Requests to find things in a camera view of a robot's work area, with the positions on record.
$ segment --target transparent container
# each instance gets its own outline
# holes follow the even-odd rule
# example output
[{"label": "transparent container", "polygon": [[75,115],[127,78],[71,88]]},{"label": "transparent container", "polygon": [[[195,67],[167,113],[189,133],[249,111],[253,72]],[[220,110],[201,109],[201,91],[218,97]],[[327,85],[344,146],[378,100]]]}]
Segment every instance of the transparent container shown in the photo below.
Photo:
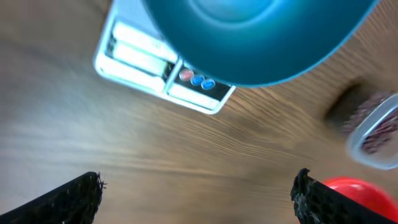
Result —
[{"label": "transparent container", "polygon": [[326,120],[346,138],[354,160],[382,170],[398,167],[398,94],[369,84],[352,86]]}]

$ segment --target red bowl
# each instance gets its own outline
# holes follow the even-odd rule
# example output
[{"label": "red bowl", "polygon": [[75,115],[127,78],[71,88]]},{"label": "red bowl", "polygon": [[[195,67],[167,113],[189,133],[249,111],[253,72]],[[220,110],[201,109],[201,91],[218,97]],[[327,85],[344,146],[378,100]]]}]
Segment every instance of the red bowl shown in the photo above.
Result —
[{"label": "red bowl", "polygon": [[337,177],[323,182],[326,186],[366,208],[398,222],[398,206],[390,195],[377,186],[350,177]]}]

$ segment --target wooden table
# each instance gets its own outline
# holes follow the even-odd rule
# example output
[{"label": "wooden table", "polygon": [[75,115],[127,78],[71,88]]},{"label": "wooden table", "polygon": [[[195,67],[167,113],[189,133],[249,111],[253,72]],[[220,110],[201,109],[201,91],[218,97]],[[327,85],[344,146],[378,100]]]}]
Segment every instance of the wooden table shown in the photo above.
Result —
[{"label": "wooden table", "polygon": [[87,171],[108,183],[100,223],[297,223],[303,167],[398,199],[398,172],[353,162],[323,116],[358,77],[398,88],[398,1],[382,0],[313,71],[238,89],[207,116],[103,80],[92,56],[107,0],[0,2],[0,213]]}]

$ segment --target white digital scale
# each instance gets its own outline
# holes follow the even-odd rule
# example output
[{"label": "white digital scale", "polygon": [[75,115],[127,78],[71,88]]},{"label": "white digital scale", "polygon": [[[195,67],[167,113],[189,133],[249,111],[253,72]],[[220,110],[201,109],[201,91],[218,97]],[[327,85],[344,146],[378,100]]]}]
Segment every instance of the white digital scale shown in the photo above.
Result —
[{"label": "white digital scale", "polygon": [[236,88],[197,72],[179,57],[141,0],[113,1],[94,66],[104,78],[206,114],[219,112]]}]

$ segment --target scale button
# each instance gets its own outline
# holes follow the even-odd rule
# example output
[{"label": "scale button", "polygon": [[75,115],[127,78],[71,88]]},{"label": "scale button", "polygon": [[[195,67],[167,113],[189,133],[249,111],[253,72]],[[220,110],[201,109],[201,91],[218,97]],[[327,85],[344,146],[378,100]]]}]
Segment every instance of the scale button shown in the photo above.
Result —
[{"label": "scale button", "polygon": [[203,75],[195,75],[191,78],[191,84],[193,86],[200,86],[203,81],[205,81],[205,77]]},{"label": "scale button", "polygon": [[210,90],[210,89],[214,88],[214,86],[216,86],[216,82],[212,79],[207,79],[201,83],[201,87],[204,90]]},{"label": "scale button", "polygon": [[183,69],[180,71],[179,77],[182,81],[189,81],[194,76],[193,71],[189,69]]}]

